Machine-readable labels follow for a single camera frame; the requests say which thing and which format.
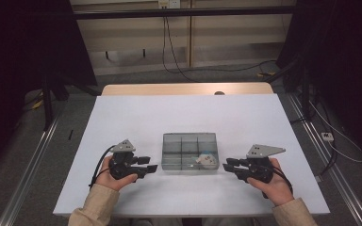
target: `person's left hand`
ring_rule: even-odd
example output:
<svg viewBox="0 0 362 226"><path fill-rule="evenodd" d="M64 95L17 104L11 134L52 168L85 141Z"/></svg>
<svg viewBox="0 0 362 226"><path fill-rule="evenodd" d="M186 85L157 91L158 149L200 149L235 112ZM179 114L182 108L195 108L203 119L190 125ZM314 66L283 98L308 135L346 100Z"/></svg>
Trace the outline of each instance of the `person's left hand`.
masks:
<svg viewBox="0 0 362 226"><path fill-rule="evenodd" d="M135 180L137 180L137 178L138 178L137 174L128 175L120 180L114 179L110 175L110 170L108 169L108 162L110 161L110 158L111 158L111 156L108 156L104 159L104 162L102 163L102 168L100 170L100 172L103 170L104 170L104 172L102 172L98 176L98 178L96 178L96 182L95 182L96 184L111 188L116 191L120 191L120 189L122 189L124 186L127 186L127 185L135 182Z"/></svg>

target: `power outlet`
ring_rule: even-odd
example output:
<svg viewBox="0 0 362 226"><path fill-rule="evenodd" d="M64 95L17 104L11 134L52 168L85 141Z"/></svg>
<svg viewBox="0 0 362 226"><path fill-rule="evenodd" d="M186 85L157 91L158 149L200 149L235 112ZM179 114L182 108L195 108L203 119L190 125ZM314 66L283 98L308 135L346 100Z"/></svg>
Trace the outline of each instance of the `power outlet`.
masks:
<svg viewBox="0 0 362 226"><path fill-rule="evenodd" d="M181 8L181 0L169 0L169 8Z"/></svg>
<svg viewBox="0 0 362 226"><path fill-rule="evenodd" d="M324 141L334 141L334 137L331 133L321 133L321 137Z"/></svg>
<svg viewBox="0 0 362 226"><path fill-rule="evenodd" d="M170 8L169 7L169 0L158 0L158 8Z"/></svg>

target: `white cable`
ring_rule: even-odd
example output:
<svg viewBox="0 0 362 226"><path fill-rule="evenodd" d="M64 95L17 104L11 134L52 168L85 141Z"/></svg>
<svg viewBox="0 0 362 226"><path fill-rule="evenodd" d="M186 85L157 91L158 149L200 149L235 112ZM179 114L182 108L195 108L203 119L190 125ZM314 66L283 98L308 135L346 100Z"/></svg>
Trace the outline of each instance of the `white cable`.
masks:
<svg viewBox="0 0 362 226"><path fill-rule="evenodd" d="M345 137L347 140L349 140L349 142L351 142L358 150L360 150L360 152L362 153L362 150L359 146L357 146L353 141L351 141L348 137L346 137L345 135L343 135L341 132L338 131L338 129L334 128L330 123L328 123L328 121L320 114L319 110L317 110L317 108L309 101L309 103L311 104L311 106L313 106L314 110L317 112L317 114L320 116L320 118L328 125L330 126L332 129L334 129L337 133L339 133L340 135L342 135L343 137ZM328 141L328 143L330 144L331 148L334 149L337 153L340 153L342 156L354 161L354 162L362 162L362 160L356 160L356 159L352 159L351 157L341 153L340 151L338 151L334 146L332 146L331 142Z"/></svg>

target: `metal rail on floor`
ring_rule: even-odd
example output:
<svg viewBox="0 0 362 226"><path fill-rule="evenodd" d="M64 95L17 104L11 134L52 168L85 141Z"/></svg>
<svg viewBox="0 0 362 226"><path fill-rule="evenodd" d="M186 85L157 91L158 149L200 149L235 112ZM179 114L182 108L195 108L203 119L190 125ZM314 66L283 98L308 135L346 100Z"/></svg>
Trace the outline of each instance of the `metal rail on floor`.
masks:
<svg viewBox="0 0 362 226"><path fill-rule="evenodd" d="M298 98L292 94L290 94L288 97L298 117L301 118L304 114L301 110L302 107ZM308 136L310 137L311 141L313 142L316 151L319 153L322 162L324 163L324 165L326 165L328 163L328 159L331 157L331 153L322 141L321 136L319 135L311 121L303 121L303 127L307 132ZM329 169L329 173L335 185L337 186L340 195L342 196L343 200L351 211L357 225L362 225L362 203L357 198L357 195L352 190L351 186L343 176L337 164Z"/></svg>
<svg viewBox="0 0 362 226"><path fill-rule="evenodd" d="M45 151L52 139L52 135L55 133L56 127L58 125L58 119L60 118L66 102L58 102L57 115L54 117L49 128L43 132L40 143L37 146L33 156L31 157L30 162L28 163L25 173L23 174L22 179L17 185L15 191L11 195L11 198L0 218L0 226L10 226L13 225L14 220L17 218L19 211L22 207L25 197L28 193L31 183L37 173L37 169L42 161L42 158L45 154Z"/></svg>

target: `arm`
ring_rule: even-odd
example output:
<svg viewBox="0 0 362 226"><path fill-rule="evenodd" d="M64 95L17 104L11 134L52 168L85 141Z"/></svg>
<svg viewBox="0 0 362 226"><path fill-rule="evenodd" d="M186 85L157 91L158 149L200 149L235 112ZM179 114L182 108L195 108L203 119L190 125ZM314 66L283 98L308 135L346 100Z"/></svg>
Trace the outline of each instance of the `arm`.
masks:
<svg viewBox="0 0 362 226"><path fill-rule="evenodd" d="M70 215L69 226L107 225L114 205L119 199L119 190L137 180L137 174L115 180L107 170L110 157L104 159L101 168L102 173L90 190L84 207L75 209Z"/></svg>
<svg viewBox="0 0 362 226"><path fill-rule="evenodd" d="M270 159L273 166L281 169L278 160ZM302 199L293 197L287 182L277 174L266 184L254 178L248 178L248 183L266 193L267 197L274 203L272 209L274 217L281 226L317 225L307 210Z"/></svg>

